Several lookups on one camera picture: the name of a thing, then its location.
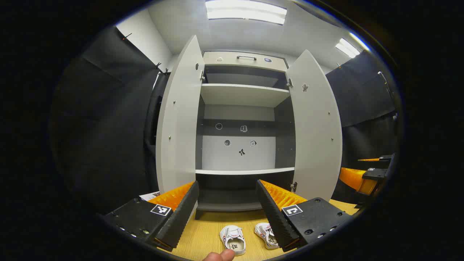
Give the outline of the large ceiling light panel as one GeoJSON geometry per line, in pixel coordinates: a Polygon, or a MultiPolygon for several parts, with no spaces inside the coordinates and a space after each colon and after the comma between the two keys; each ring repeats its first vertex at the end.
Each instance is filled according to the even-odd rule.
{"type": "Polygon", "coordinates": [[[204,3],[209,20],[258,20],[283,25],[288,13],[284,7],[255,0],[207,0],[204,3]]]}

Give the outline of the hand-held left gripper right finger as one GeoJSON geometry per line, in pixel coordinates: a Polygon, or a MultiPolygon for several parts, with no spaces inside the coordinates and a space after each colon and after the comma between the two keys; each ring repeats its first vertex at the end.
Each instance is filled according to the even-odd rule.
{"type": "Polygon", "coordinates": [[[307,200],[264,180],[257,180],[256,194],[284,252],[318,245],[353,220],[320,197],[307,200]]]}

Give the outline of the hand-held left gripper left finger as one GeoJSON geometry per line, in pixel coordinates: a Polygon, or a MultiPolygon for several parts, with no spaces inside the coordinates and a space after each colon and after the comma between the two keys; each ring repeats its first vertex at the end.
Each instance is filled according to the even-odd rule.
{"type": "Polygon", "coordinates": [[[179,243],[198,196],[198,182],[189,182],[151,200],[129,200],[104,215],[103,221],[141,244],[172,251],[179,243]]]}

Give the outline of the white shoe cabinet door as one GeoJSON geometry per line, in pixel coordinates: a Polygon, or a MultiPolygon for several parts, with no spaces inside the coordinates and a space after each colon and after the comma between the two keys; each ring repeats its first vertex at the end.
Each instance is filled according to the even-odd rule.
{"type": "Polygon", "coordinates": [[[304,50],[286,71],[295,124],[296,194],[329,201],[343,157],[341,117],[334,93],[314,56],[304,50]]]}
{"type": "Polygon", "coordinates": [[[158,117],[156,176],[164,194],[195,181],[196,128],[204,60],[196,35],[173,66],[158,117]]]}

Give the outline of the white cabinet drawer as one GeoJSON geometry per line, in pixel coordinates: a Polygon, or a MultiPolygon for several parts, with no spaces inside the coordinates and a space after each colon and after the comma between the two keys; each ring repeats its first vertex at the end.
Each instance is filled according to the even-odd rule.
{"type": "Polygon", "coordinates": [[[285,72],[288,69],[288,65],[284,58],[256,53],[236,51],[205,51],[203,54],[203,60],[204,64],[207,66],[245,66],[278,72],[285,72]],[[257,61],[237,59],[237,55],[256,57],[257,61]]]}

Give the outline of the black backdrop cloth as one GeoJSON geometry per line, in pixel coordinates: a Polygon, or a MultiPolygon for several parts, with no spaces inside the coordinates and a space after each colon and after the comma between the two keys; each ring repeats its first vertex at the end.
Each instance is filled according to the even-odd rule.
{"type": "MultiPolygon", "coordinates": [[[[341,168],[366,169],[359,159],[396,149],[393,105],[376,68],[362,54],[326,75],[341,117],[341,168]]],[[[156,134],[171,71],[162,72],[115,26],[64,70],[51,112],[53,152],[72,191],[98,213],[160,191],[156,134]]],[[[331,198],[363,205],[367,197],[338,179],[331,198]]]]}

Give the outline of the white canvas shoe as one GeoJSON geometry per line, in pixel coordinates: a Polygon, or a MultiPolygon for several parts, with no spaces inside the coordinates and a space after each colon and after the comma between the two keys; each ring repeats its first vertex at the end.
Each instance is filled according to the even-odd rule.
{"type": "Polygon", "coordinates": [[[219,236],[226,249],[234,251],[235,256],[242,256],[246,252],[246,241],[242,228],[228,225],[222,228],[219,236]]]}
{"type": "Polygon", "coordinates": [[[274,250],[279,248],[277,239],[269,223],[258,223],[255,226],[255,234],[263,240],[265,248],[274,250]]]}

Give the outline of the small ceiling light panel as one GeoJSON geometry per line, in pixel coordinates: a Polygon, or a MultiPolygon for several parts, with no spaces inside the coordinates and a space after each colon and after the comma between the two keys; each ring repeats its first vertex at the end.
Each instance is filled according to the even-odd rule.
{"type": "Polygon", "coordinates": [[[370,52],[370,47],[356,34],[349,32],[350,40],[347,38],[340,38],[339,42],[335,45],[335,48],[343,52],[350,58],[355,58],[362,52],[370,52]]]}

